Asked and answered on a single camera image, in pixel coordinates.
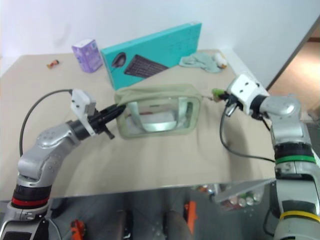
small purple package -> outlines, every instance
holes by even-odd
[[[95,72],[102,64],[96,40],[85,39],[72,46],[81,69],[86,73]]]

light green cloth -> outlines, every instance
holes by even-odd
[[[182,57],[179,65],[187,68],[202,68],[209,73],[221,72],[213,57],[204,52],[196,52],[190,56]]]

table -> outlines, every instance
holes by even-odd
[[[60,64],[48,69],[46,64],[55,59]],[[135,86],[191,83],[203,95],[210,96],[212,88],[225,89],[234,77],[230,66],[220,73],[175,66]],[[71,53],[22,56],[2,77],[0,200],[11,199],[16,184],[19,134],[27,111],[44,94],[66,88],[92,94],[98,110],[114,103],[115,91],[105,67],[94,73],[82,72]],[[24,151],[46,128],[76,119],[70,104],[70,95],[59,93],[37,106],[25,128]],[[86,196],[273,178],[271,162],[237,157],[224,149],[219,138],[223,109],[223,102],[204,98],[197,127],[188,135],[124,140],[116,121],[110,122],[107,127],[115,139],[100,134],[84,140],[64,160],[51,196]],[[225,140],[233,149],[273,158],[271,137],[262,122],[237,110],[224,126]]]

mouse image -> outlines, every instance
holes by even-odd
[[[120,52],[112,61],[111,67],[113,68],[120,68],[126,62],[126,54],[124,52]]]

keyboard box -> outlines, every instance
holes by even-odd
[[[102,49],[113,88],[128,87],[178,65],[181,57],[197,51],[201,26],[186,23]]]

